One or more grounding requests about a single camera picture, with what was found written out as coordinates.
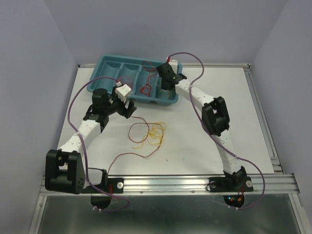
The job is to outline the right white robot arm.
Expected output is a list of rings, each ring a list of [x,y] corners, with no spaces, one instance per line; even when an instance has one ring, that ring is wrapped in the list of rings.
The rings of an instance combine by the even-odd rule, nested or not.
[[[210,96],[194,87],[193,82],[185,75],[176,74],[169,62],[158,66],[156,70],[161,78],[161,89],[174,90],[179,96],[190,101],[195,111],[201,111],[197,117],[219,151],[225,175],[224,184],[227,189],[236,190],[247,173],[233,153],[229,131],[230,118],[224,98]]]

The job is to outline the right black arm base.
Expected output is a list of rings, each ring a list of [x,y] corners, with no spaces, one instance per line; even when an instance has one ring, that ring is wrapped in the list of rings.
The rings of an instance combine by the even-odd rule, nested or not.
[[[243,166],[238,172],[224,172],[224,177],[210,177],[208,181],[206,190],[211,193],[224,193],[225,203],[236,209],[243,208],[245,193],[254,191],[252,180]]]

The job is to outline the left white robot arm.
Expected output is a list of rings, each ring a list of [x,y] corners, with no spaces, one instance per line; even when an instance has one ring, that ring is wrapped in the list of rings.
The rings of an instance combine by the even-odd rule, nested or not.
[[[45,188],[49,191],[80,194],[86,182],[83,157],[87,148],[104,130],[109,116],[118,113],[129,118],[137,109],[134,102],[127,101],[132,89],[124,84],[115,86],[111,94],[106,89],[95,89],[81,125],[57,150],[46,155]]]

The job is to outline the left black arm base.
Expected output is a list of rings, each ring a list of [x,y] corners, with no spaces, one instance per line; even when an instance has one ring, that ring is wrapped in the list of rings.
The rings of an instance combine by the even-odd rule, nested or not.
[[[100,172],[100,182],[94,184],[86,179],[84,188],[81,191],[82,194],[92,194],[90,204],[93,210],[100,213],[111,213],[126,209],[130,203],[129,199],[118,195],[123,193],[124,179],[121,177],[109,178],[105,169],[88,168],[91,175],[94,175],[95,171]]]

